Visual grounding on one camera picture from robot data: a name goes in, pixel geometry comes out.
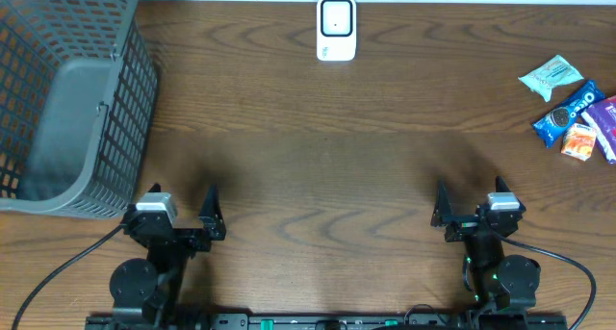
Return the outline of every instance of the cookie image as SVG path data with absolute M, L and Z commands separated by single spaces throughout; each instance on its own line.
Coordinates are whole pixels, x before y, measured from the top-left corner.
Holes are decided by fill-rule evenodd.
M 565 108 L 558 108 L 550 113 L 550 118 L 557 127 L 566 127 L 569 123 L 569 111 Z

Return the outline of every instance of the gray basket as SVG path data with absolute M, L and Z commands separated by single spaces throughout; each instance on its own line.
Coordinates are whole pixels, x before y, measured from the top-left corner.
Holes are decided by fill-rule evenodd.
M 121 213 L 157 89 L 138 0 L 0 2 L 0 210 Z

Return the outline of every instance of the snack package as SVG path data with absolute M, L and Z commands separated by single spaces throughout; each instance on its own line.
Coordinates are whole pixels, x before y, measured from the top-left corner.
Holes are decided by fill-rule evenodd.
M 574 123 L 567 131 L 567 135 L 565 135 L 560 152 L 586 161 L 593 153 L 596 138 L 597 132 L 594 128 Z
M 564 58 L 556 55 L 549 62 L 541 65 L 520 79 L 530 90 L 541 94 L 547 102 L 552 97 L 552 89 L 558 86 L 569 85 L 582 80 L 579 71 L 570 65 Z
M 569 127 L 576 123 L 579 113 L 604 99 L 605 94 L 597 89 L 595 82 L 588 80 L 581 89 L 535 122 L 532 127 L 539 138 L 546 142 L 546 147 L 550 148 Z
M 610 164 L 616 164 L 616 95 L 591 105 L 581 117 L 597 131 L 597 141 Z

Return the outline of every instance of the black mount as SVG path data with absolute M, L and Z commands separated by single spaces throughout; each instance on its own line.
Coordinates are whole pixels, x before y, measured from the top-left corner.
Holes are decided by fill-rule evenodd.
M 226 229 L 218 204 L 218 190 L 211 188 L 202 206 L 200 229 L 173 229 L 175 207 L 170 194 L 157 185 L 122 220 L 125 234 L 147 248 L 146 259 L 132 259 L 112 275 L 114 297 L 111 317 L 88 317 L 86 330 L 566 330 L 563 316 L 529 316 L 536 303 L 540 267 L 519 255 L 505 257 L 501 241 L 518 230 L 526 208 L 500 177 L 496 192 L 488 194 L 473 215 L 451 211 L 442 182 L 431 225 L 446 227 L 447 242 L 466 245 L 464 280 L 473 277 L 477 304 L 463 313 L 411 313 L 383 316 L 248 316 L 184 312 L 176 301 L 184 269 L 196 252 L 209 251 L 211 241 L 224 240 Z

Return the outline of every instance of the tabletop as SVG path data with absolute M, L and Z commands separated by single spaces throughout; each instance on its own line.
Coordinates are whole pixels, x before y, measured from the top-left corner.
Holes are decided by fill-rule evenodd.
M 472 305 L 462 243 L 429 221 L 443 179 L 470 213 L 500 175 L 528 211 L 512 238 L 567 255 L 599 291 L 583 329 L 616 322 L 616 178 L 547 149 L 531 123 L 545 103 L 518 77 L 556 54 L 616 94 L 616 7 L 360 4 L 353 61 L 316 57 L 314 4 L 141 2 L 136 19 L 161 68 L 136 196 L 173 194 L 178 227 L 218 184 L 225 241 L 189 262 L 181 301 L 258 313 L 400 313 Z M 0 216 L 0 328 L 51 270 L 119 218 Z M 110 312 L 109 278 L 145 250 L 117 235 L 56 277 L 23 329 L 80 329 Z M 542 267 L 536 312 L 571 324 L 579 270 Z

